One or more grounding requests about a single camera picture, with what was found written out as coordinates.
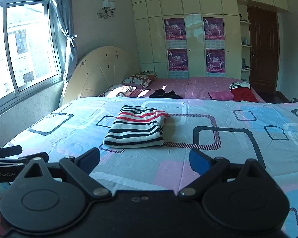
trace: logo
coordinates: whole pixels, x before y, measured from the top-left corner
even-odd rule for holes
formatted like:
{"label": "logo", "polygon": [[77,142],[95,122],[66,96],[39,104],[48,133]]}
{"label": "logo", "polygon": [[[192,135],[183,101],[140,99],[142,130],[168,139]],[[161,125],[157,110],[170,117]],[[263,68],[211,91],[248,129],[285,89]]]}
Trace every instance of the logo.
{"label": "logo", "polygon": [[14,172],[11,173],[0,173],[0,177],[4,177],[4,176],[15,176]]}

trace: red clothing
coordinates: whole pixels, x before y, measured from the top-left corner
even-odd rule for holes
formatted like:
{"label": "red clothing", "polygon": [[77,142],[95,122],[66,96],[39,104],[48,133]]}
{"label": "red clothing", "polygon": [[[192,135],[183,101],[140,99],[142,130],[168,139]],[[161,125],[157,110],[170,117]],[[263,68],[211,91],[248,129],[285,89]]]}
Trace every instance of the red clothing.
{"label": "red clothing", "polygon": [[258,102],[253,92],[248,87],[234,88],[231,90],[231,93],[234,95],[233,101],[249,101],[249,102]]}

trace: built-in cabinet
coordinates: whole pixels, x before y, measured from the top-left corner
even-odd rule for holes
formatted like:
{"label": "built-in cabinet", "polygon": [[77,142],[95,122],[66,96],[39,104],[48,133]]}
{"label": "built-in cabinet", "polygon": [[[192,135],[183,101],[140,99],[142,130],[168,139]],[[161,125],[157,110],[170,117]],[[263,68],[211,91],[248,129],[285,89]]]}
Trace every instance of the built-in cabinet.
{"label": "built-in cabinet", "polygon": [[288,10],[287,0],[132,0],[142,70],[154,70],[158,77],[168,77],[164,19],[184,18],[187,30],[189,76],[205,76],[206,55],[203,17],[224,19],[226,37],[226,76],[245,77],[242,57],[250,65],[250,48],[241,45],[242,37],[250,40],[246,5],[271,6],[279,12]]}

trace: curved headboard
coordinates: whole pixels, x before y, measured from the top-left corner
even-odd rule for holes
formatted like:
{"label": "curved headboard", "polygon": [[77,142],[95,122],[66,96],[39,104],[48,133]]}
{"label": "curved headboard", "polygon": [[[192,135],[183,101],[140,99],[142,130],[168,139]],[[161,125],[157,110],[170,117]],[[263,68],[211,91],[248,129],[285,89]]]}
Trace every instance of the curved headboard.
{"label": "curved headboard", "polygon": [[98,96],[111,85],[139,73],[132,56],[118,47],[100,47],[82,58],[65,88],[62,105]]}

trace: brown wooden door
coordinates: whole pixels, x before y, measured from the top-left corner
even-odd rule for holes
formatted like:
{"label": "brown wooden door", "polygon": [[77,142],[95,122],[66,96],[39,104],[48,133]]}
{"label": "brown wooden door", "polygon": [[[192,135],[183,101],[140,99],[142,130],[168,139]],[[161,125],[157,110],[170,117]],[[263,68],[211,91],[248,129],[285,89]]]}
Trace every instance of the brown wooden door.
{"label": "brown wooden door", "polygon": [[250,26],[250,85],[257,92],[276,92],[279,39],[277,13],[248,7]]}

